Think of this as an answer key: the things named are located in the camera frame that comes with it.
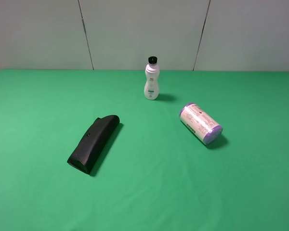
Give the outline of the white bottle with black brush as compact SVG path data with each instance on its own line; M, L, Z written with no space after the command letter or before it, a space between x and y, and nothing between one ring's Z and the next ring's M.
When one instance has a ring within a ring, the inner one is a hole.
M160 69L158 65L158 58L150 56L148 64L145 68L146 84L144 87L144 95L149 100L155 100L159 95L158 77Z

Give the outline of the black glasses case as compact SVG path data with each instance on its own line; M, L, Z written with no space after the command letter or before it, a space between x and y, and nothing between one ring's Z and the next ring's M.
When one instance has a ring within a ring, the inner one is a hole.
M119 123L120 119L117 115L96 118L68 158L67 163L89 175Z

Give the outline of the purple garbage bag roll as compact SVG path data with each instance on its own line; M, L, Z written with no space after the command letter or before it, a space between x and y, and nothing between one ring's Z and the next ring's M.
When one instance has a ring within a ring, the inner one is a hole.
M212 143L223 131L223 127L195 103L185 105L179 117L204 145Z

